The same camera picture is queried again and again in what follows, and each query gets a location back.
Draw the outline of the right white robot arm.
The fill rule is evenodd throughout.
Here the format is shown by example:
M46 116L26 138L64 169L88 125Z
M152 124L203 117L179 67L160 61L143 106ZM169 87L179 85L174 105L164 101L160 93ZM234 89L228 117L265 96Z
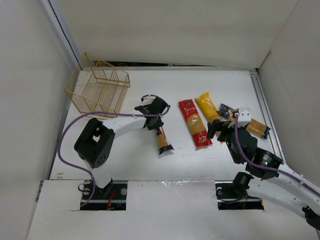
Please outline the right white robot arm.
M234 177L224 197L217 189L217 197L234 204L249 197L268 200L282 206L303 219L313 228L320 228L320 189L298 175L275 154L258 147L258 140L236 122L214 120L207 124L209 139L219 132L218 141L226 143L235 164L244 165Z

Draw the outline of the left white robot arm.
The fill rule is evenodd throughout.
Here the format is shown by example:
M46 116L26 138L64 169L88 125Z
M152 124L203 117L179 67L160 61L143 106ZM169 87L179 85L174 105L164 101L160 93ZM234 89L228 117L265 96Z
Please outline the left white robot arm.
M170 105L157 95L145 95L141 105L136 106L130 113L118 114L117 117L98 120L90 119L74 144L74 150L85 162L87 169L93 175L95 187L100 191L112 185L106 162L110 156L114 140L133 132L147 128L157 130L164 125L162 116Z

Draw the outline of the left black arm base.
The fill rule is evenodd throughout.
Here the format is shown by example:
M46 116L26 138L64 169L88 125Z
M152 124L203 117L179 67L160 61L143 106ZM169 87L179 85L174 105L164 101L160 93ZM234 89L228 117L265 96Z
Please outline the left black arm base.
M96 188L90 199L93 190L91 180L86 180L78 185L81 192L81 211L125 211L127 206L127 181L113 181L112 185L106 187L106 191Z

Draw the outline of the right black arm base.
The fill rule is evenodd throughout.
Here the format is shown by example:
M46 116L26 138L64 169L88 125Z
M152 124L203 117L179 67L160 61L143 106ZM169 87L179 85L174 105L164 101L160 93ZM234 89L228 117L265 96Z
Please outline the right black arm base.
M217 207L219 210L264 210L261 198L249 196L247 190L254 177L238 172L234 179L215 181Z

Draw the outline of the red spaghetti bag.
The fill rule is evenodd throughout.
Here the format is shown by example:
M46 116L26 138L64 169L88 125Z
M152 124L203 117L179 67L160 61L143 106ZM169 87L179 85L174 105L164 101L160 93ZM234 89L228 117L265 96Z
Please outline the red spaghetti bag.
M186 122L187 128L191 134L196 148L207 147L212 144L208 138L208 132L198 113L198 110L192 99L186 99L178 102L181 113Z

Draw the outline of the navy label spaghetti bag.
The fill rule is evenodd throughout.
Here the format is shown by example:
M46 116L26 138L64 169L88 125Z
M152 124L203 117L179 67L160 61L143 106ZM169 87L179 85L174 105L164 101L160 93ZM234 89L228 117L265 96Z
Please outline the navy label spaghetti bag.
M173 146L169 143L166 137L163 127L159 127L155 129L155 133L156 133L156 141L157 141L159 156L174 150Z

